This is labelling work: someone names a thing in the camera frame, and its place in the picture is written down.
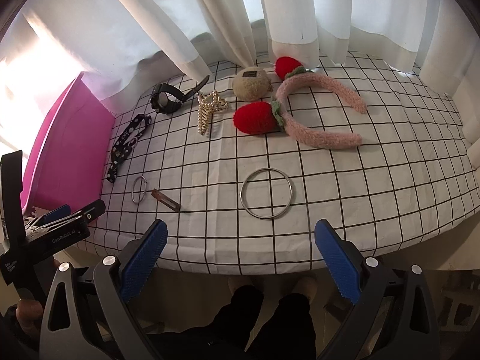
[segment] pink plastic bin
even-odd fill
[[[63,204],[74,212],[100,197],[114,117],[82,76],[63,91],[35,138],[20,194],[24,214]]]

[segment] sheer curtain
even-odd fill
[[[476,69],[477,43],[454,0],[28,0],[0,43],[8,72],[0,75],[0,147],[28,152],[33,133],[20,134],[10,120],[21,110],[38,126],[79,71],[108,109],[123,112],[161,80],[181,72],[198,80],[222,59],[246,67],[258,52],[309,68],[320,52],[344,63],[347,50],[405,72],[417,63],[426,85],[461,104],[470,97],[476,109],[477,83],[467,73]]]

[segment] pink fuzzy headband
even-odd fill
[[[354,133],[317,131],[303,126],[287,112],[287,96],[294,90],[306,86],[320,86],[332,91],[343,98],[352,108],[365,114],[367,105],[353,90],[345,87],[339,81],[317,73],[302,73],[291,76],[283,81],[275,94],[276,100],[281,104],[280,116],[284,121],[285,132],[300,143],[321,149],[349,149],[362,144],[362,137]]]

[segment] gold hair clip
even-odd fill
[[[222,99],[216,90],[204,96],[202,92],[197,93],[198,99],[198,133],[204,135],[207,131],[211,116],[218,111],[228,108],[227,101]]]

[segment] silver bracelet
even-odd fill
[[[289,184],[289,188],[290,188],[290,198],[289,198],[289,201],[288,203],[286,204],[286,206],[284,207],[284,209],[282,211],[280,211],[279,213],[277,214],[273,214],[273,215],[270,215],[270,216],[261,216],[261,215],[258,215],[258,214],[255,214],[254,212],[251,211],[250,208],[247,207],[247,204],[246,202],[243,201],[244,197],[243,197],[243,190],[245,188],[245,186],[247,185],[247,182],[255,175],[259,174],[260,172],[265,172],[267,170],[270,170],[272,172],[277,172],[277,173],[280,173],[284,179],[287,181],[287,183]],[[275,168],[260,168],[260,169],[257,169],[255,170],[253,173],[250,173],[247,178],[245,179],[245,181],[243,182],[242,186],[241,186],[241,189],[240,189],[240,203],[242,204],[242,206],[244,207],[244,209],[246,210],[246,212],[248,212],[251,216],[254,216],[255,218],[259,218],[259,219],[273,219],[273,218],[277,218],[278,216],[284,214],[284,212],[290,207],[290,204],[292,203],[292,198],[293,198],[293,188],[292,188],[292,183],[290,181],[290,178],[288,177],[287,174],[285,174],[284,172],[282,172],[281,170],[278,170],[278,169],[275,169]]]
[[[136,201],[135,198],[134,198],[134,190],[135,190],[135,185],[137,184],[138,180],[142,180],[142,181],[140,182],[140,191],[139,191],[140,196],[138,197],[138,201]],[[142,191],[143,183],[145,183],[145,190],[144,191]],[[133,185],[131,186],[131,201],[134,202],[135,204],[140,204],[140,202],[145,197],[146,192],[147,192],[147,180],[143,176],[138,176],[135,179],[135,181],[133,182]]]

